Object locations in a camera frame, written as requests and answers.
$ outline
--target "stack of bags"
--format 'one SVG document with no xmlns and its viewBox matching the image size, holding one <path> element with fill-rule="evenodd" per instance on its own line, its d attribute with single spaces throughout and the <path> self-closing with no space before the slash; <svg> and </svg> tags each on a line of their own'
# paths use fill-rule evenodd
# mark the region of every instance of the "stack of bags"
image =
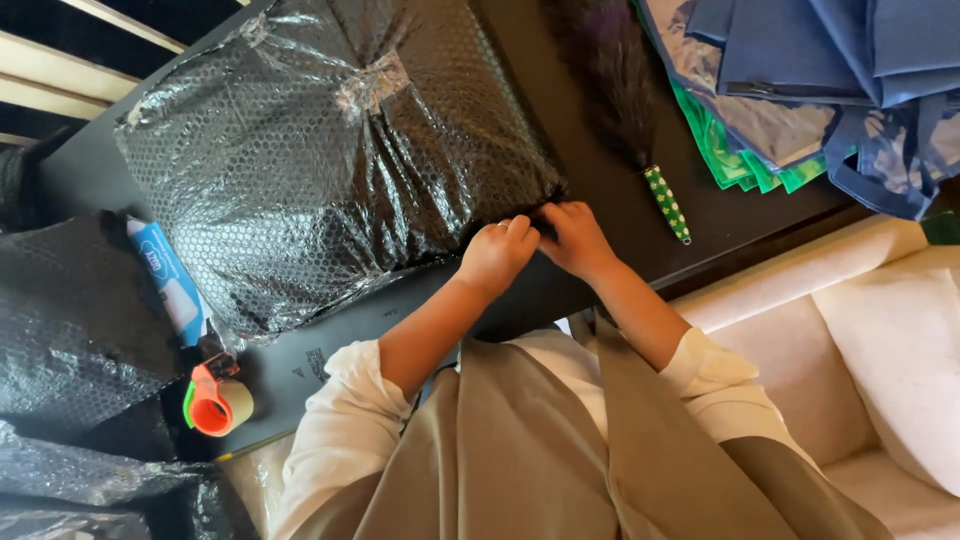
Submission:
<svg viewBox="0 0 960 540">
<path fill-rule="evenodd" d="M 751 187 L 735 180 L 750 169 L 761 190 L 792 190 L 826 169 L 864 205 L 919 219 L 960 173 L 960 3 L 634 1 L 720 185 Z"/>
</svg>

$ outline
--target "wooden slat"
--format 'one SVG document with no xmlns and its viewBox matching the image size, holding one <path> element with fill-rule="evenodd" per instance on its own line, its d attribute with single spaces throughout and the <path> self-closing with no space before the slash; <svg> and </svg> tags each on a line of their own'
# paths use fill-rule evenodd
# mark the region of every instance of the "wooden slat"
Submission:
<svg viewBox="0 0 960 540">
<path fill-rule="evenodd" d="M 33 146 L 36 144 L 35 138 L 28 136 L 0 134 L 0 144 L 13 144 L 15 146 Z"/>
<path fill-rule="evenodd" d="M 139 82 L 6 32 L 0 32 L 0 73 L 109 102 L 120 101 Z"/>
<path fill-rule="evenodd" d="M 152 43 L 169 49 L 177 54 L 182 53 L 186 50 L 186 45 L 180 43 L 175 39 L 171 39 L 160 32 L 150 28 L 149 26 L 132 19 L 117 10 L 104 6 L 96 0 L 60 0 L 63 3 L 69 4 L 78 10 L 90 13 L 91 15 L 105 20 L 106 22 L 112 24 L 113 26 L 122 28 L 131 34 L 143 37 Z"/>
<path fill-rule="evenodd" d="M 110 103 L 0 73 L 0 101 L 92 120 Z"/>
</svg>

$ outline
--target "white shirt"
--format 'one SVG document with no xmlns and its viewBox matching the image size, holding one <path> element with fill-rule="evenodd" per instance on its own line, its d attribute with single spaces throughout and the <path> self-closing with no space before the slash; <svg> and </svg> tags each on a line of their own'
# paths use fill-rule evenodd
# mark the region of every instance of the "white shirt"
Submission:
<svg viewBox="0 0 960 540">
<path fill-rule="evenodd" d="M 510 343 L 580 398 L 606 441 L 607 410 L 597 356 L 554 330 L 533 331 Z M 271 524 L 271 540 L 287 540 L 337 491 L 387 466 L 411 407 L 395 384 L 380 377 L 379 355 L 377 341 L 357 342 L 326 364 L 330 380 L 307 400 L 283 466 L 285 489 L 278 520 Z M 756 376 L 753 364 L 714 344 L 700 329 L 684 335 L 660 372 L 714 441 L 764 436 L 793 449 L 816 469 L 790 437 Z"/>
</svg>

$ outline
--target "green polka dot handle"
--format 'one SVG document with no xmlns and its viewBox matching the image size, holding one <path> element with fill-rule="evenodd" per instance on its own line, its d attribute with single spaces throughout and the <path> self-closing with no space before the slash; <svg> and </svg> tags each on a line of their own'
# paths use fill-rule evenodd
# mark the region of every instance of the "green polka dot handle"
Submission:
<svg viewBox="0 0 960 540">
<path fill-rule="evenodd" d="M 657 198 L 657 206 L 663 212 L 663 218 L 670 224 L 673 234 L 684 244 L 689 244 L 692 240 L 690 239 L 690 229 L 686 227 L 686 218 L 684 213 L 680 211 L 677 200 L 673 198 L 673 191 L 670 190 L 670 186 L 660 175 L 660 168 L 654 165 L 643 171 L 643 177 L 650 185 L 650 190 L 654 192 L 654 197 Z"/>
</svg>

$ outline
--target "forearm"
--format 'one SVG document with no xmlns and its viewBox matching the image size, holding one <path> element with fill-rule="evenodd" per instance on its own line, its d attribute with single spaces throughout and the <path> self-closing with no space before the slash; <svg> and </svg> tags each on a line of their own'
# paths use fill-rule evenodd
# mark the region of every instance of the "forearm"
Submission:
<svg viewBox="0 0 960 540">
<path fill-rule="evenodd" d="M 629 266 L 617 260 L 587 283 L 634 349 L 655 371 L 670 363 L 690 325 Z"/>
<path fill-rule="evenodd" d="M 412 399 L 490 301 L 482 289 L 451 278 L 380 338 L 381 376 Z"/>
</svg>

